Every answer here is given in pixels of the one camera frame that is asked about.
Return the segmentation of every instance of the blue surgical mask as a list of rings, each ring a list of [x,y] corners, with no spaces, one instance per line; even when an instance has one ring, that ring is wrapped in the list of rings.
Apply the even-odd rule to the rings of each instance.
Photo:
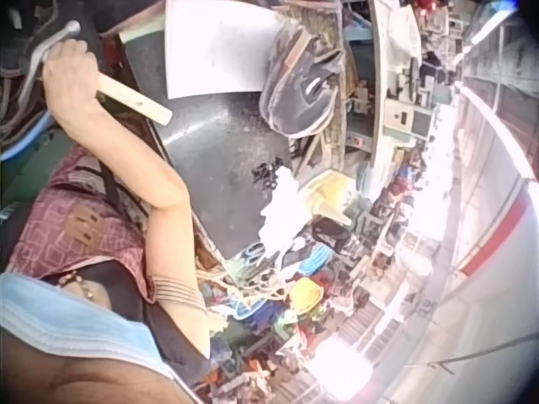
[[[150,330],[45,282],[0,275],[0,327],[41,352],[138,364],[190,388],[161,360]]]

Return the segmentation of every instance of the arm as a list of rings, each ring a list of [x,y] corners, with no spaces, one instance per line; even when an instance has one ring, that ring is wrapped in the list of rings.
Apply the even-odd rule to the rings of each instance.
[[[198,290],[188,190],[181,177],[95,99],[98,69],[86,44],[57,44],[45,63],[47,105],[74,141],[89,149],[124,184],[152,206],[147,239],[147,271]],[[210,339],[203,311],[160,301],[181,332],[206,357]]]

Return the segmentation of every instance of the necklace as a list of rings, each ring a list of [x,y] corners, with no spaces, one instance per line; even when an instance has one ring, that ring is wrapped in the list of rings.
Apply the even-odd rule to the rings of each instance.
[[[90,288],[88,284],[86,283],[86,281],[83,279],[83,277],[77,274],[77,270],[74,270],[71,273],[66,274],[62,276],[61,278],[59,278],[57,286],[59,288],[63,288],[64,286],[66,286],[67,284],[70,284],[71,282],[77,282],[84,293],[84,297],[87,300],[94,302],[93,293],[90,291]]]

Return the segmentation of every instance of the wooden handle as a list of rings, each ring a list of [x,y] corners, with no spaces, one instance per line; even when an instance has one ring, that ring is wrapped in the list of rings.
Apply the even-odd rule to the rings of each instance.
[[[172,111],[170,109],[163,107],[161,104],[156,103],[152,99],[103,73],[99,74],[98,90],[100,93],[127,105],[139,114],[143,114],[163,126],[166,126],[172,118]]]

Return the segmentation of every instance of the bracelet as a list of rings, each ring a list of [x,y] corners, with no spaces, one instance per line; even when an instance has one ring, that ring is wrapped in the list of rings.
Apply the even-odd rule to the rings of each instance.
[[[189,306],[206,314],[204,297],[197,288],[179,280],[161,276],[152,276],[152,280],[155,284],[157,300]]]

